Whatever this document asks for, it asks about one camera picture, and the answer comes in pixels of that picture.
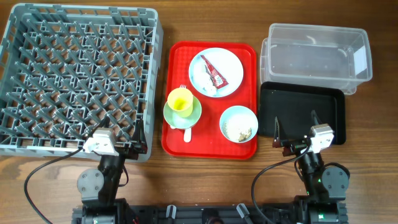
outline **plastic bin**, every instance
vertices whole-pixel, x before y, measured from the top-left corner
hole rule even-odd
[[[15,5],[0,45],[0,155],[64,156],[107,115],[122,147],[144,121],[136,161],[148,160],[162,41],[154,9]]]
[[[261,82],[337,88],[355,93],[372,79],[365,30],[300,24],[272,24],[260,58]]]

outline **gray dish rack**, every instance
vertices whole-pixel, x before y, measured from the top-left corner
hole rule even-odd
[[[0,155],[64,156],[108,116],[124,147],[143,119],[137,161],[148,160],[162,40],[154,9],[15,5],[0,46]]]

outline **green plate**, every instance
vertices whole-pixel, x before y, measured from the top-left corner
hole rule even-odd
[[[201,104],[196,97],[193,97],[193,110],[192,114],[186,118],[181,118],[174,110],[169,107],[169,104],[164,105],[163,116],[166,122],[178,129],[188,129],[194,126],[201,115]]]

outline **wooden table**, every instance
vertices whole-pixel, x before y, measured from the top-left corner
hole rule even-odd
[[[5,27],[15,3],[1,0],[0,27]],[[397,1],[165,0],[73,4],[153,7],[160,16],[164,44],[156,91],[154,147],[148,162],[126,164],[130,183],[118,192],[118,197],[125,197],[131,205],[250,204],[253,177],[265,166],[284,159],[281,150],[271,148],[272,139],[264,137],[259,137],[257,152],[247,161],[174,158],[164,152],[160,145],[161,106],[173,44],[180,40],[243,42],[253,46],[258,55],[269,26],[275,22],[365,29],[371,43],[374,76],[360,85],[354,95],[346,97],[347,142],[323,152],[323,159],[339,162],[351,172],[346,199],[350,223],[398,222]],[[0,223],[43,223],[28,204],[23,183],[31,170],[48,160],[0,157]],[[29,182],[33,201],[54,223],[70,223],[72,208],[81,204],[77,177],[97,165],[95,161],[68,159],[44,168]],[[305,194],[305,188],[293,164],[288,164],[261,177],[256,192],[258,202],[289,202],[295,195]]]

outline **white utensil handle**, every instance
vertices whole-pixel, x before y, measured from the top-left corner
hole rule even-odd
[[[184,141],[190,142],[192,138],[192,129],[188,128],[184,131]]]

